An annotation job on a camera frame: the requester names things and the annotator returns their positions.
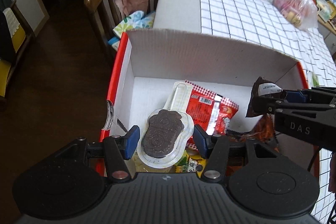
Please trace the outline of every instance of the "food package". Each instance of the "food package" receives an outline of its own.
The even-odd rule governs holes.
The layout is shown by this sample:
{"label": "food package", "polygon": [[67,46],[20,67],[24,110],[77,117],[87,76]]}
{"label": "food package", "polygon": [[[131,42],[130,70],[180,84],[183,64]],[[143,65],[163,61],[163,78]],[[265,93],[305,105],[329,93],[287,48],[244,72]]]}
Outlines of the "food package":
{"label": "food package", "polygon": [[[261,142],[269,145],[275,151],[279,152],[278,140],[273,126],[273,119],[270,114],[264,114],[250,132],[239,133],[229,131],[226,135],[230,138],[231,141],[235,142],[245,142],[248,137],[253,136]],[[245,159],[243,157],[229,156],[226,166],[226,176],[233,175],[244,165]]]}
{"label": "food package", "polygon": [[252,107],[252,99],[254,96],[264,96],[276,99],[283,99],[284,93],[282,88],[278,87],[275,83],[260,76],[256,80],[256,82],[254,82],[252,87],[251,98],[246,112],[247,117],[256,117],[264,114],[264,113],[257,113],[254,111]]}
{"label": "food package", "polygon": [[[186,109],[187,114],[192,117],[194,124],[199,124],[208,135],[225,135],[230,120],[239,109],[238,105],[211,90],[190,84],[193,85],[193,90]],[[192,136],[186,146],[197,150]]]}
{"label": "food package", "polygon": [[203,159],[200,154],[189,155],[187,151],[184,151],[182,158],[175,164],[175,173],[196,172],[201,177],[206,163],[207,160]]}
{"label": "food package", "polygon": [[161,169],[150,167],[140,160],[138,153],[136,151],[134,152],[131,160],[134,163],[135,172],[169,173],[172,168],[171,166]]}
{"label": "food package", "polygon": [[272,3],[295,27],[317,28],[317,8],[313,0],[272,0]]}
{"label": "food package", "polygon": [[158,169],[174,165],[194,132],[193,119],[183,112],[157,109],[149,115],[147,124],[137,145],[140,160]]}

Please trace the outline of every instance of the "plastic bag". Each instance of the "plastic bag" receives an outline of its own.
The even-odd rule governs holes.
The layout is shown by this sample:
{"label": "plastic bag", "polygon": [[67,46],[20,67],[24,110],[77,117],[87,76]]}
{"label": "plastic bag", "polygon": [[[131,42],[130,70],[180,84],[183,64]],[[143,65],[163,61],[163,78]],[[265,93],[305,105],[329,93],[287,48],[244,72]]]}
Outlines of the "plastic bag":
{"label": "plastic bag", "polygon": [[[229,98],[187,80],[186,82],[193,85],[186,112],[192,117],[194,124],[199,124],[208,135],[225,135],[239,106]],[[192,136],[186,146],[191,150],[197,150]]]}
{"label": "plastic bag", "polygon": [[272,0],[272,3],[295,27],[317,28],[317,8],[313,0]]}

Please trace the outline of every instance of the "paper label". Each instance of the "paper label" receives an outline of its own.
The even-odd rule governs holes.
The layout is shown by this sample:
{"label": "paper label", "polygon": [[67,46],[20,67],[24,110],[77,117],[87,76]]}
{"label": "paper label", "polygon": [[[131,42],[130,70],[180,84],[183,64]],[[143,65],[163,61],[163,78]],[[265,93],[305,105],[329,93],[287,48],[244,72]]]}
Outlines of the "paper label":
{"label": "paper label", "polygon": [[261,84],[259,85],[259,88],[258,88],[259,96],[263,96],[263,95],[271,94],[271,93],[279,93],[279,92],[282,92],[282,89],[273,83]]}

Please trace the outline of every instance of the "snack package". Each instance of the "snack package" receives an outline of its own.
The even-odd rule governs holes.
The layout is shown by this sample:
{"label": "snack package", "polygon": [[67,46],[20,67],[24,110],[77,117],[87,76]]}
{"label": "snack package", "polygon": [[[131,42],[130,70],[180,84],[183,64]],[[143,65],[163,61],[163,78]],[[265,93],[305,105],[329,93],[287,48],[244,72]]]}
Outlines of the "snack package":
{"label": "snack package", "polygon": [[283,91],[282,88],[278,87],[275,83],[260,76],[253,84],[251,91],[251,98],[246,112],[246,117],[256,117],[263,115],[263,113],[256,113],[252,107],[252,99],[254,96],[264,96],[264,97],[283,99],[284,94],[282,91]]}
{"label": "snack package", "polygon": [[[264,114],[250,132],[240,133],[235,131],[228,131],[226,135],[229,136],[231,141],[235,142],[245,142],[248,137],[253,136],[261,142],[268,144],[275,151],[279,152],[278,140],[273,126],[272,115],[270,114]],[[233,175],[244,165],[245,160],[243,157],[229,156],[226,166],[226,176]]]}
{"label": "snack package", "polygon": [[182,158],[175,164],[175,173],[196,172],[201,177],[207,160],[203,159],[199,154],[189,155],[184,151]]}
{"label": "snack package", "polygon": [[[208,135],[225,135],[230,120],[239,109],[238,105],[211,90],[186,82],[193,85],[186,112],[192,117],[194,124],[199,124]],[[192,136],[186,146],[197,150]]]}

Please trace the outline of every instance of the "barcode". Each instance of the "barcode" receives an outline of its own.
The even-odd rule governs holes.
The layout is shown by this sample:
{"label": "barcode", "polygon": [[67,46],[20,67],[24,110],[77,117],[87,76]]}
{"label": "barcode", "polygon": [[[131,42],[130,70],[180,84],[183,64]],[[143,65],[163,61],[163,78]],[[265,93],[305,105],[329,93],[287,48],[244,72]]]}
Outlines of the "barcode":
{"label": "barcode", "polygon": [[205,97],[200,97],[198,101],[207,105],[212,105],[212,100]]}

